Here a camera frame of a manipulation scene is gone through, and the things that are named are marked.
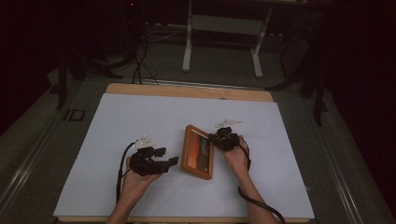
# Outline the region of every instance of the small wooden box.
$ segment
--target small wooden box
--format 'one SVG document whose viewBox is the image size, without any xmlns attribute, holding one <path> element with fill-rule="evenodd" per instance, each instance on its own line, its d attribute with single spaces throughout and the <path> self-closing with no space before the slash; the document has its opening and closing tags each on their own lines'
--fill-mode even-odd
<svg viewBox="0 0 396 224">
<path fill-rule="evenodd" d="M 211 179 L 213 173 L 214 146 L 207 133 L 188 125 L 184 135 L 181 170 L 197 175 L 202 179 Z"/>
</svg>

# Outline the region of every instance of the white board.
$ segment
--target white board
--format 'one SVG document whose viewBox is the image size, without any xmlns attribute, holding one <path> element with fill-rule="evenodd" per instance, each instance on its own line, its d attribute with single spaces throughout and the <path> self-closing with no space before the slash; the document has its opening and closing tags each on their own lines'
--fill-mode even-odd
<svg viewBox="0 0 396 224">
<path fill-rule="evenodd" d="M 300 170 L 276 103 L 104 94 L 54 211 L 56 217 L 109 216 L 116 201 L 123 150 L 146 134 L 166 154 L 179 156 L 192 124 L 207 133 L 225 119 L 250 148 L 249 173 L 264 200 L 284 217 L 313 218 Z M 233 174 L 216 151 L 211 180 L 171 167 L 151 184 L 135 217 L 246 217 Z"/>
</svg>

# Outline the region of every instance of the wooden table edge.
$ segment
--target wooden table edge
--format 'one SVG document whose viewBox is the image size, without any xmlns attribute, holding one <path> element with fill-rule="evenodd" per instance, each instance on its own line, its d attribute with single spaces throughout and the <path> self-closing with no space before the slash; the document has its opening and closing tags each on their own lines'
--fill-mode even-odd
<svg viewBox="0 0 396 224">
<path fill-rule="evenodd" d="M 127 95 L 155 95 L 186 98 L 224 99 L 240 101 L 273 102 L 268 91 L 232 90 L 208 87 L 156 86 L 112 83 L 106 93 Z"/>
<path fill-rule="evenodd" d="M 106 222 L 108 217 L 58 217 L 62 222 Z M 287 223 L 305 223 L 309 218 L 289 217 Z M 248 223 L 247 217 L 129 217 L 128 222 L 150 223 Z"/>
</svg>

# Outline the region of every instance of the stand leg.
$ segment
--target stand leg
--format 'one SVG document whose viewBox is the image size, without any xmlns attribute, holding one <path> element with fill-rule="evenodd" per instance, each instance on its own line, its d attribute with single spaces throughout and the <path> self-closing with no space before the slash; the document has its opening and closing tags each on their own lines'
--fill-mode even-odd
<svg viewBox="0 0 396 224">
<path fill-rule="evenodd" d="M 273 9 L 270 7 L 268 9 L 268 13 L 265 18 L 265 21 L 262 23 L 262 29 L 260 30 L 259 40 L 257 42 L 256 48 L 251 50 L 251 58 L 253 60 L 254 73 L 256 74 L 257 78 L 262 77 L 262 66 L 260 65 L 259 52 L 260 52 L 260 48 L 262 47 L 262 40 L 265 37 L 265 32 L 267 30 L 268 22 L 271 18 L 272 11 Z"/>
<path fill-rule="evenodd" d="M 191 61 L 191 17 L 192 17 L 192 0 L 189 1 L 189 17 L 187 18 L 187 43 L 186 49 L 184 50 L 184 60 L 183 60 L 183 72 L 190 71 L 190 61 Z"/>
</svg>

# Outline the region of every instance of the table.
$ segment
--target table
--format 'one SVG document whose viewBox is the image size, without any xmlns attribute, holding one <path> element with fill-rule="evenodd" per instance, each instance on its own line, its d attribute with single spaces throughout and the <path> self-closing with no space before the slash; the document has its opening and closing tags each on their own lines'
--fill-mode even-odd
<svg viewBox="0 0 396 224">
<path fill-rule="evenodd" d="M 253 61 L 255 76 L 257 78 L 261 78 L 262 66 L 260 64 L 259 52 L 260 48 L 262 47 L 262 41 L 265 37 L 268 23 L 271 20 L 274 7 L 298 7 L 305 10 L 315 11 L 327 11 L 330 7 L 330 4 L 323 4 L 320 1 L 318 1 L 318 3 L 317 1 L 312 1 L 308 3 L 305 0 L 256 0 L 255 2 L 262 2 L 268 5 L 266 11 L 263 12 L 266 14 L 263 21 L 197 15 L 192 12 L 192 0 L 189 0 L 187 19 L 187 41 L 184 51 L 182 70 L 184 72 L 190 71 L 192 52 L 191 33 L 194 29 L 242 35 L 256 35 L 258 37 L 257 42 L 255 47 L 250 50 L 250 53 Z"/>
<path fill-rule="evenodd" d="M 106 220 L 115 203 L 120 155 L 139 134 L 151 136 L 157 147 L 167 147 L 166 156 L 171 158 L 181 152 L 186 123 L 192 122 L 206 132 L 214 132 L 214 120 L 237 118 L 242 114 L 244 123 L 233 130 L 244 134 L 251 153 L 254 153 L 250 174 L 259 191 L 262 194 L 265 191 L 264 199 L 277 208 L 287 221 L 304 222 L 313 218 L 280 113 L 272 102 L 271 94 L 265 91 L 109 85 L 64 185 L 54 215 L 61 221 Z M 186 117 L 186 112 L 190 111 L 197 113 Z M 262 126 L 263 122 L 265 127 L 258 130 L 257 127 Z M 262 144 L 268 148 L 253 150 Z M 261 169 L 266 170 L 265 180 L 261 178 Z M 244 203 L 236 193 L 233 175 L 219 153 L 215 153 L 211 180 L 203 180 L 171 167 L 169 173 L 150 186 L 129 220 L 247 222 L 244 209 Z"/>
</svg>

